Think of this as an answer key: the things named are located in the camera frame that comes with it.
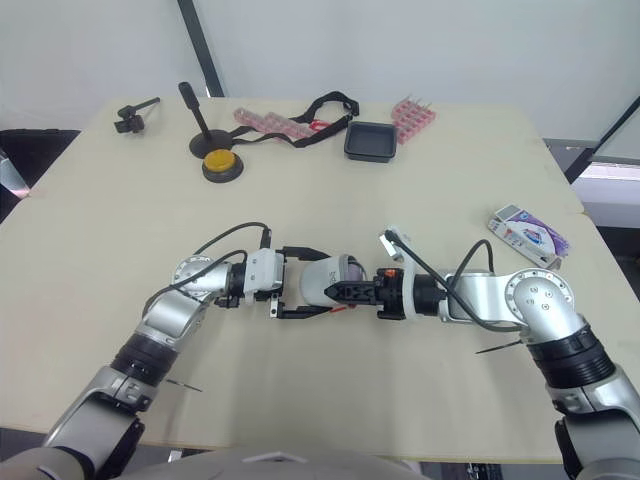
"black round base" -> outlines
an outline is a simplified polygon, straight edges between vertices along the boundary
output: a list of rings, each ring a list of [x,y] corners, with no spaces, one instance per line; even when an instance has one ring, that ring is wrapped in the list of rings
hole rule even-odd
[[[240,157],[235,153],[233,154],[233,156],[235,157],[233,167],[231,167],[226,172],[212,172],[204,166],[203,162],[202,174],[204,175],[204,178],[213,183],[227,183],[238,178],[244,170],[244,164],[242,163],[242,160],[240,160]]]
[[[213,152],[214,150],[221,148],[231,150],[233,137],[229,132],[225,132],[224,130],[209,130],[209,133],[211,134],[211,140],[204,138],[204,135],[199,133],[189,142],[189,150],[191,150],[194,156],[204,158],[207,156],[207,153]]]

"pill blister pack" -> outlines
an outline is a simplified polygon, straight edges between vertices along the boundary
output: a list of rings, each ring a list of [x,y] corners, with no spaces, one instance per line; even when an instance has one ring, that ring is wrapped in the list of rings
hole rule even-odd
[[[429,105],[422,106],[407,97],[393,107],[391,118],[396,127],[398,143],[403,144],[429,125],[436,118],[436,113],[429,110]]]
[[[284,133],[291,138],[306,138],[316,133],[304,123],[294,122],[273,112],[263,117],[244,108],[238,108],[233,112],[233,117],[238,123],[253,127],[262,133]]]

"white wall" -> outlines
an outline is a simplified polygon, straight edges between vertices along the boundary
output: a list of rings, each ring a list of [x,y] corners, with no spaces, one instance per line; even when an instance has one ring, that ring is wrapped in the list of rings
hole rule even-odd
[[[0,1],[0,129],[83,128],[106,100],[182,80],[204,94],[175,0]]]
[[[640,181],[579,178],[572,187],[596,225],[640,228]]]
[[[598,140],[640,94],[637,0],[197,0],[230,96],[513,103]]]

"black cable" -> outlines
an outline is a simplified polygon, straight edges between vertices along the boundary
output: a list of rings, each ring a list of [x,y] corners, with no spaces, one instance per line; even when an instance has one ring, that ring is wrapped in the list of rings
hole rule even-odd
[[[485,240],[483,238],[482,240],[478,240],[476,244],[473,247],[471,247],[471,249],[469,250],[467,255],[464,257],[462,262],[460,262],[460,266],[456,270],[456,274],[453,276],[453,280],[451,281],[451,284],[450,284],[451,288],[456,288],[456,285],[458,284],[458,280],[460,280],[460,276],[462,275],[462,272],[464,272],[465,268],[467,268],[467,265],[469,264],[471,257],[473,257],[473,255],[478,251],[478,249],[482,245],[487,247],[487,257],[489,257],[488,258],[489,271],[491,273],[495,273],[495,270],[493,269],[493,248],[491,248],[491,244],[489,243],[489,240]]]
[[[246,222],[246,223],[241,223],[239,225],[236,225],[235,227],[231,227],[229,230],[222,232],[217,237],[209,240],[207,243],[202,245],[198,250],[193,252],[193,254],[199,255],[200,253],[204,252],[207,248],[209,248],[211,245],[216,243],[218,240],[221,240],[227,235],[230,235],[233,232],[237,232],[238,230],[242,228],[247,228],[247,227],[262,227],[262,237],[260,237],[260,248],[269,248],[271,246],[271,229],[267,225],[265,225],[262,222]]]
[[[485,322],[484,320],[482,320],[480,317],[478,317],[476,315],[476,313],[473,311],[473,309],[467,304],[467,302],[464,301],[464,299],[458,294],[458,292],[456,292],[454,289],[452,289],[451,286],[447,283],[447,281],[444,278],[442,278],[442,275],[440,275],[433,268],[431,268],[429,265],[427,265],[413,250],[411,250],[400,239],[400,237],[395,232],[393,232],[391,230],[386,230],[384,232],[384,236],[386,237],[387,240],[389,240],[390,242],[395,243],[400,248],[402,248],[402,250],[404,250],[407,253],[407,255],[409,255],[418,265],[420,265],[422,268],[424,268],[429,273],[429,275],[431,275],[433,278],[435,278],[436,281],[440,285],[442,285],[442,288],[444,288],[447,291],[447,293],[449,295],[451,295],[455,299],[456,302],[458,302],[458,304],[460,305],[460,307],[462,307],[462,309],[466,312],[466,314],[469,315],[469,318],[471,318],[471,321],[473,321],[474,323],[478,324],[482,328],[484,328],[486,330],[490,330],[492,332],[517,332],[517,331],[520,331],[520,327],[496,327],[496,326],[492,325],[490,322]]]
[[[500,345],[498,347],[485,348],[484,350],[480,350],[479,352],[476,352],[476,354],[495,352],[496,350],[502,350],[503,348],[513,347],[514,345],[520,345],[521,343],[522,343],[522,340],[516,340],[515,342],[505,343],[504,345]]]
[[[180,280],[177,283],[174,283],[172,285],[168,285],[164,288],[161,288],[160,290],[158,290],[156,293],[154,293],[153,295],[151,295],[147,301],[144,303],[144,308],[142,309],[142,316],[144,317],[147,312],[149,311],[149,307],[151,307],[151,305],[153,304],[153,302],[155,302],[155,300],[162,295],[163,293],[167,293],[170,292],[171,290],[177,290],[178,292],[187,295],[186,292],[183,292],[182,290],[180,290],[181,287],[184,287],[187,283],[191,283],[194,280],[197,280],[198,278],[206,275],[207,273],[209,273],[211,270],[213,270],[214,268],[216,268],[218,265],[220,265],[222,262],[224,262],[227,258],[232,257],[234,255],[238,255],[238,254],[242,254],[244,256],[244,259],[242,260],[242,263],[246,263],[247,261],[247,252],[246,250],[234,250],[232,252],[229,252],[223,256],[221,256],[220,258],[218,258],[216,261],[212,262],[211,264],[207,265],[205,268],[203,268],[202,270],[200,270],[197,273],[194,273],[193,275],[191,275],[188,278],[185,278],[184,280]]]

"yellow button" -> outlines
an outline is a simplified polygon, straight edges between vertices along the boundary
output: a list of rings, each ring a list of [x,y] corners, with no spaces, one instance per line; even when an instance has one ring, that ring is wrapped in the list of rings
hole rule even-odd
[[[226,172],[235,163],[236,158],[231,150],[214,150],[204,157],[204,166],[211,172]]]

